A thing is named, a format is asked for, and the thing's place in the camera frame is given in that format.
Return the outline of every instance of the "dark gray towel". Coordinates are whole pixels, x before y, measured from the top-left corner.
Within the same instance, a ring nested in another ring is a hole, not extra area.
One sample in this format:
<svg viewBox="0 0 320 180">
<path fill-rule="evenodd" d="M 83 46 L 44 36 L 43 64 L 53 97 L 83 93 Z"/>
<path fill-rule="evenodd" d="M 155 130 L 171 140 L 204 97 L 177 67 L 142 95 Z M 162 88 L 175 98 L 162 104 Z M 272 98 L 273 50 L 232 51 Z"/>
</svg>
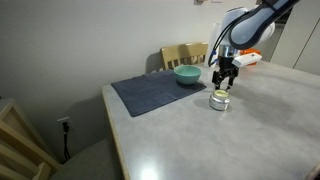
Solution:
<svg viewBox="0 0 320 180">
<path fill-rule="evenodd" d="M 178 83 L 173 70 L 145 74 L 111 85 L 117 91 L 132 117 L 206 88 L 200 83 L 193 85 Z"/>
</svg>

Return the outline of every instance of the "jar lid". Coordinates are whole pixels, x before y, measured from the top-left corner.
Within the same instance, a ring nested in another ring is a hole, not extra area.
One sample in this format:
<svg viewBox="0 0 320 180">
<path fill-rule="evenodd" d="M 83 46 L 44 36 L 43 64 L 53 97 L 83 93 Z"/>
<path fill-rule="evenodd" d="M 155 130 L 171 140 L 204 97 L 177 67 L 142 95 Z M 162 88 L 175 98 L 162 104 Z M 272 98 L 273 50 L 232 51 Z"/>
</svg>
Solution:
<svg viewBox="0 0 320 180">
<path fill-rule="evenodd" d="M 229 93 L 225 90 L 215 90 L 213 95 L 219 99 L 227 99 L 229 97 Z"/>
</svg>

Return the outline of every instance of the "small jar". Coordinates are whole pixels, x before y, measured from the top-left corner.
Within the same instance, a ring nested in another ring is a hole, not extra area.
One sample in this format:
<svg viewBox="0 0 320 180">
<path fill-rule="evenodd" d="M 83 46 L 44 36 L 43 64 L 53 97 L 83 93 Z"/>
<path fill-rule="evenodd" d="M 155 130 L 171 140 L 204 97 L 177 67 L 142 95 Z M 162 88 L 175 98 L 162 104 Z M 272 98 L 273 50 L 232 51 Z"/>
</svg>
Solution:
<svg viewBox="0 0 320 180">
<path fill-rule="evenodd" d="M 225 90 L 215 90 L 210 96 L 209 105 L 215 110 L 225 111 L 229 104 L 229 93 Z"/>
</svg>

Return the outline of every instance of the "teal bowl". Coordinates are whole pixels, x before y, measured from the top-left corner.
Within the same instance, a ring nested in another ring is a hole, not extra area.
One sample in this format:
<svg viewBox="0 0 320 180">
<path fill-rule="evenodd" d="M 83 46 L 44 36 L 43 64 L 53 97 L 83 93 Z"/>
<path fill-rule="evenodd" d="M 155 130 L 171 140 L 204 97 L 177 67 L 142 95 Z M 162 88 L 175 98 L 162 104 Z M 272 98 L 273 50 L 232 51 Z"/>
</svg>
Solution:
<svg viewBox="0 0 320 180">
<path fill-rule="evenodd" d="M 191 85 L 198 81 L 201 70 L 195 66 L 180 65 L 174 68 L 174 74 L 179 83 Z"/>
</svg>

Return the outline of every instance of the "orange object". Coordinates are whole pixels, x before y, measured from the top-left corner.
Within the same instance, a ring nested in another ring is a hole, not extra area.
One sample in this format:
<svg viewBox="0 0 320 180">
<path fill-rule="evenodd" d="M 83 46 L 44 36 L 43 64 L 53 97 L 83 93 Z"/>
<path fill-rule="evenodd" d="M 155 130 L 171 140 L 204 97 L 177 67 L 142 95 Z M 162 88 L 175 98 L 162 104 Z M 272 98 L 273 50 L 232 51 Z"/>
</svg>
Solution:
<svg viewBox="0 0 320 180">
<path fill-rule="evenodd" d="M 246 50 L 241 50 L 241 51 L 240 51 L 240 55 L 249 54 L 249 53 L 253 53 L 253 52 L 261 55 L 261 51 L 258 50 L 258 49 L 254 49 L 254 48 L 249 48 L 249 49 L 246 49 Z M 256 64 L 257 64 L 257 62 L 254 62 L 254 63 L 248 64 L 247 66 L 252 66 L 252 65 L 256 65 Z"/>
</svg>

